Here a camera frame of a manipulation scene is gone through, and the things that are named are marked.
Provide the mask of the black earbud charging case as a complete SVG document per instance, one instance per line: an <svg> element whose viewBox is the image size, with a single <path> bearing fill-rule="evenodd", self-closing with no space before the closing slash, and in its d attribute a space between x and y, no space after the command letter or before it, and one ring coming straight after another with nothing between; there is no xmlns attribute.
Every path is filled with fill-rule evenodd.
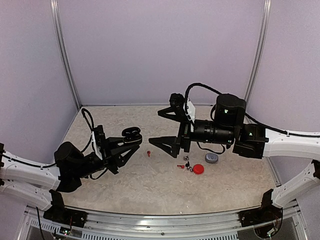
<svg viewBox="0 0 320 240"><path fill-rule="evenodd" d="M129 127L121 133L124 143L134 143L142 139L141 129L139 127Z"/></svg>

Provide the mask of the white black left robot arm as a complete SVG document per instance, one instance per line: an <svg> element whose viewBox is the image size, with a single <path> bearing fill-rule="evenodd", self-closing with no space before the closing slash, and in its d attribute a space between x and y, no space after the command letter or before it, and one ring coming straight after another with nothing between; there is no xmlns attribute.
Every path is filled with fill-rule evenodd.
<svg viewBox="0 0 320 240"><path fill-rule="evenodd" d="M83 178L99 171L118 173L140 148L142 137L109 137L93 140L93 152L84 155L71 142L62 143L54 153L55 162L40 165L0 150L0 191L24 200L29 206L49 210L57 221L70 218L62 193L78 189Z"/></svg>

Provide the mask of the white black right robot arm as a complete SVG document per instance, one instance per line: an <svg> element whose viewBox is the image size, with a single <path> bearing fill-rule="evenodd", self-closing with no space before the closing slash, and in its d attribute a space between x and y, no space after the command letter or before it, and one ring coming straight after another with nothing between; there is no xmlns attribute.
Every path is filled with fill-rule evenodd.
<svg viewBox="0 0 320 240"><path fill-rule="evenodd" d="M246 101L225 93L216 98L212 120L195 118L195 106L181 94L173 93L170 106L158 111L160 117L179 122L177 136L153 137L150 144L176 158L180 150L188 153L191 142L222 145L233 153L251 159L294 157L310 159L311 163L283 186L263 194L256 218L266 222L276 209L283 208L320 184L320 137L316 132L287 132L258 124L245 124Z"/></svg>

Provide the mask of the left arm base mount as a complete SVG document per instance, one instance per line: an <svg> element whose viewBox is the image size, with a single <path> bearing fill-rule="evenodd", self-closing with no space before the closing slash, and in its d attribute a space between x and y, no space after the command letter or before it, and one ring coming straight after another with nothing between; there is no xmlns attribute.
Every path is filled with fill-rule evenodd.
<svg viewBox="0 0 320 240"><path fill-rule="evenodd" d="M51 201L50 208L43 213L43 218L56 223L83 228L85 226L88 213L65 207L62 195L49 190Z"/></svg>

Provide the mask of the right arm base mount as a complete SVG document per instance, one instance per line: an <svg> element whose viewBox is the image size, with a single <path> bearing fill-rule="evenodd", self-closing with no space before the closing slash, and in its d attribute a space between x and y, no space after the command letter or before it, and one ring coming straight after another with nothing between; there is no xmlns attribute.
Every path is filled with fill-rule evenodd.
<svg viewBox="0 0 320 240"><path fill-rule="evenodd" d="M242 227L261 225L254 228L255 235L262 240L271 240L280 230L283 223L283 207L277 207L272 200L273 189L262 196L261 205L238 213Z"/></svg>

